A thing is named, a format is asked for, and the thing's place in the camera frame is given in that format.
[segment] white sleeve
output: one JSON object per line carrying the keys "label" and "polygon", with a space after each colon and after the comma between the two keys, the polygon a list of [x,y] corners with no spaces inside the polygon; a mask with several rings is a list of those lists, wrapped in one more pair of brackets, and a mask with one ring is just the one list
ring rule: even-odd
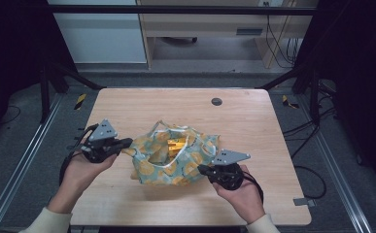
{"label": "white sleeve", "polygon": [[72,214],[58,214],[46,207],[36,217],[29,228],[19,233],[62,233],[67,232]]}
{"label": "white sleeve", "polygon": [[266,214],[255,222],[246,226],[249,233],[279,233],[279,230],[272,222],[270,214]]}

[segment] grey metal bracket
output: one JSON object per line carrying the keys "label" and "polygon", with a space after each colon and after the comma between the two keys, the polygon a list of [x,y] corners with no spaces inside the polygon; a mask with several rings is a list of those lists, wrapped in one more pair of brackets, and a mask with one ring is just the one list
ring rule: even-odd
{"label": "grey metal bracket", "polygon": [[308,207],[316,207],[316,201],[311,199],[306,199],[306,198],[293,198],[293,203],[295,206],[308,206]]}
{"label": "grey metal bracket", "polygon": [[229,165],[251,158],[248,153],[222,149],[212,160],[213,165]]}
{"label": "grey metal bracket", "polygon": [[112,124],[106,118],[97,126],[97,128],[90,135],[88,140],[90,142],[104,140],[108,138],[115,138],[118,136],[118,132],[113,128]]}

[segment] human hand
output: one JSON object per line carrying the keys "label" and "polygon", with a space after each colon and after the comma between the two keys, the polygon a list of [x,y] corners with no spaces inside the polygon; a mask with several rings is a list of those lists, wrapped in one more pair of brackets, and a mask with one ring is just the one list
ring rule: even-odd
{"label": "human hand", "polygon": [[[242,171],[249,173],[246,165],[240,165]],[[226,190],[218,183],[212,183],[220,197],[228,201],[236,213],[248,224],[251,224],[265,215],[263,204],[256,186],[248,180],[236,190]]]}
{"label": "human hand", "polygon": [[83,192],[100,173],[110,168],[117,158],[117,155],[113,154],[102,163],[90,163],[81,152],[75,153],[78,155],[73,156],[59,190],[48,205],[48,210],[52,212],[71,213]]}

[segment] aluminum rail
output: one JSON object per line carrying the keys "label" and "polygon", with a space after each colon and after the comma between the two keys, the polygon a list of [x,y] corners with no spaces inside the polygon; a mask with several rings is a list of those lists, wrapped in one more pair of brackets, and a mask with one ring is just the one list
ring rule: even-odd
{"label": "aluminum rail", "polygon": [[6,184],[6,187],[0,195],[0,222],[4,214],[7,212],[10,204],[12,203],[12,200],[15,197],[27,170],[34,159],[37,150],[41,146],[43,139],[48,133],[48,130],[58,111],[62,98],[62,94],[56,94],[55,99],[53,100],[51,105],[52,111],[50,112],[50,115],[44,123],[41,123],[39,125],[33,139],[30,141],[29,146],[24,152],[23,157],[20,159],[20,162],[18,163],[15,171],[13,172],[8,183]]}
{"label": "aluminum rail", "polygon": [[[310,119],[306,99],[299,95],[296,97],[298,102],[301,103],[301,108],[306,118]],[[349,215],[349,218],[351,219],[352,224],[358,233],[371,233],[372,228],[370,227],[369,222],[367,221],[366,216],[359,205],[357,197],[351,190],[345,175],[339,168],[331,149],[327,145],[324,135],[321,131],[319,131],[315,138],[317,146],[321,150],[321,156],[324,160],[327,171],[329,172],[335,184],[336,190],[338,191],[339,196],[345,205],[345,209]]]}

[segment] plastic bag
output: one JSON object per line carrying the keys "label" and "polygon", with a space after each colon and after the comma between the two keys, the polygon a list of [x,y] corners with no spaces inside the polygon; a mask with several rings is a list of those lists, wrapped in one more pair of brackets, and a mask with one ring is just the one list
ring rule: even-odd
{"label": "plastic bag", "polygon": [[203,177],[197,166],[212,162],[219,137],[160,120],[149,133],[134,139],[130,148],[121,152],[133,157],[140,183],[188,185]]}

